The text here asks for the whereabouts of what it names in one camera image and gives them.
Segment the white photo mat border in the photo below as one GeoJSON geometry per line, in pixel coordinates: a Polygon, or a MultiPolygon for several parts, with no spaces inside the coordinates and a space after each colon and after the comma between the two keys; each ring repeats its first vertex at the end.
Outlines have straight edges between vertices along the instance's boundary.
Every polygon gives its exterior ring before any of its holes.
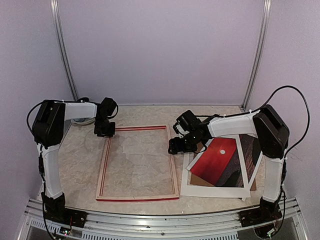
{"type": "MultiPolygon", "coordinates": [[[[229,135],[229,136],[223,136],[222,138],[236,138],[237,136],[238,135],[229,135]]],[[[182,196],[202,197],[202,198],[239,198],[239,199],[249,198],[251,194],[250,194],[250,187],[248,184],[248,178],[246,174],[244,174],[244,178],[245,178],[244,188],[231,188],[231,187],[219,188],[219,187],[189,185],[190,174],[188,173],[187,167],[190,164],[190,162],[194,160],[196,156],[198,156],[201,152],[204,152],[207,149],[208,142],[206,143],[205,147],[203,147],[200,150],[200,152],[197,153],[196,155],[193,155],[192,153],[184,155],[180,194],[182,196]]]]}

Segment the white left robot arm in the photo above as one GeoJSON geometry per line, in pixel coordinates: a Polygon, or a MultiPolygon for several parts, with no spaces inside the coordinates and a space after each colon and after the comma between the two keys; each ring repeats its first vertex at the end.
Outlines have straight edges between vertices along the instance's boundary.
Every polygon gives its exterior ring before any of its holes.
{"type": "Polygon", "coordinates": [[[70,211],[65,207],[58,165],[65,122],[93,119],[95,135],[113,137],[116,124],[111,120],[118,114],[119,106],[115,100],[106,97],[100,103],[91,102],[88,98],[77,101],[45,99],[36,108],[38,112],[34,122],[27,127],[38,151],[38,170],[43,182],[43,208],[49,216],[63,223],[70,218],[70,211]]]}

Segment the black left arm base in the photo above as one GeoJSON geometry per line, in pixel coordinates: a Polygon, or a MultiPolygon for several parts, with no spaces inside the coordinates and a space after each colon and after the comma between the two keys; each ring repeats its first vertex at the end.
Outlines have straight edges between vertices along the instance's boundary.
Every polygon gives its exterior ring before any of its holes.
{"type": "Polygon", "coordinates": [[[49,213],[49,211],[44,212],[44,217],[46,220],[50,220],[56,223],[68,225],[70,227],[84,228],[88,213],[81,210],[75,210],[66,208],[65,212],[61,215],[56,212],[49,213]]]}

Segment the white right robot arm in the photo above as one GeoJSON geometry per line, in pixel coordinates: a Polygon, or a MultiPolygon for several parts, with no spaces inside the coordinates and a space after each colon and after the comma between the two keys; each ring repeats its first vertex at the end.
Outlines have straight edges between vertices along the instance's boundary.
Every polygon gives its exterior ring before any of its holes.
{"type": "Polygon", "coordinates": [[[279,212],[279,201],[285,195],[290,130],[275,109],[266,101],[259,108],[232,115],[195,115],[187,110],[173,126],[178,137],[169,140],[168,153],[195,152],[198,143],[231,135],[253,135],[265,157],[265,182],[256,218],[266,222],[279,212]]]}

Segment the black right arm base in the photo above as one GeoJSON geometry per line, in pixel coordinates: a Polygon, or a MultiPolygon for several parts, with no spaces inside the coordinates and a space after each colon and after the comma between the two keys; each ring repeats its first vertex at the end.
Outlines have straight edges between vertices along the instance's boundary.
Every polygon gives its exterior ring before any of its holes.
{"type": "Polygon", "coordinates": [[[243,210],[239,213],[239,220],[241,226],[249,227],[259,225],[280,219],[282,213],[279,206],[279,199],[274,202],[260,198],[259,206],[249,210],[243,210]]]}

